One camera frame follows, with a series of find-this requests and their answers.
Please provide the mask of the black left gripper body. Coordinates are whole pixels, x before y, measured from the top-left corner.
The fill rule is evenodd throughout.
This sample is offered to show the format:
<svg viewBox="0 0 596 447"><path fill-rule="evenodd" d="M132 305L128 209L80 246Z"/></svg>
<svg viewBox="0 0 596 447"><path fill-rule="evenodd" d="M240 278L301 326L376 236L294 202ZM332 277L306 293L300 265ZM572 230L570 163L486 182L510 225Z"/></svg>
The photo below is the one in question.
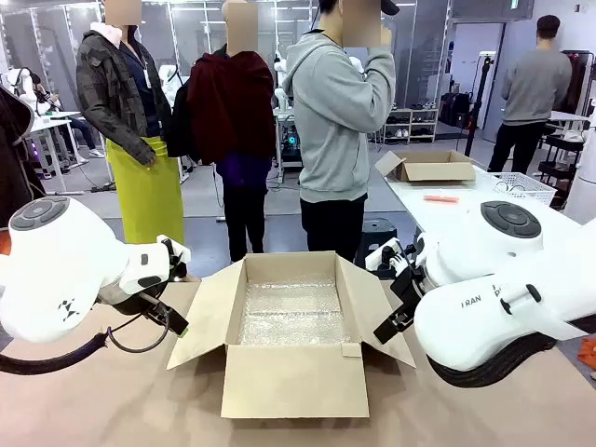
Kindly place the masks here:
<svg viewBox="0 0 596 447"><path fill-rule="evenodd" d="M109 305L125 316L142 314L153 309L158 299L158 293L163 291L161 278L141 278L127 283L126 290L119 281L100 288L98 303Z"/></svg>

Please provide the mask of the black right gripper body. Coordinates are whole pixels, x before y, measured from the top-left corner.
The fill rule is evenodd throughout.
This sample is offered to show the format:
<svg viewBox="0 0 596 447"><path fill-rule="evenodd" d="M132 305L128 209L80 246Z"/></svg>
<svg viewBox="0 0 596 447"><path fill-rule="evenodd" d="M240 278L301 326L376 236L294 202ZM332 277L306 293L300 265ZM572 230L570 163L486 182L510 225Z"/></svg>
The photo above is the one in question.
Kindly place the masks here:
<svg viewBox="0 0 596 447"><path fill-rule="evenodd" d="M404 269L390 286L393 293L401 300L401 305L391 315L395 324L412 324L416 307L425 292L422 288L425 274L421 267Z"/></svg>

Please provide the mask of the person's right hand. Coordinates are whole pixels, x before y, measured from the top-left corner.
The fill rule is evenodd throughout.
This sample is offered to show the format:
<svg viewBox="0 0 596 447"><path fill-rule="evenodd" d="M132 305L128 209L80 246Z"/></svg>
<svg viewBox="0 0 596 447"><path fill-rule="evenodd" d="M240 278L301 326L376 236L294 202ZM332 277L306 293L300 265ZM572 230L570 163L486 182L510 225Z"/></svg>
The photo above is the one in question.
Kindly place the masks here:
<svg viewBox="0 0 596 447"><path fill-rule="evenodd" d="M393 22L385 22L381 20L379 47L391 51L394 45L396 32L396 25Z"/></svg>

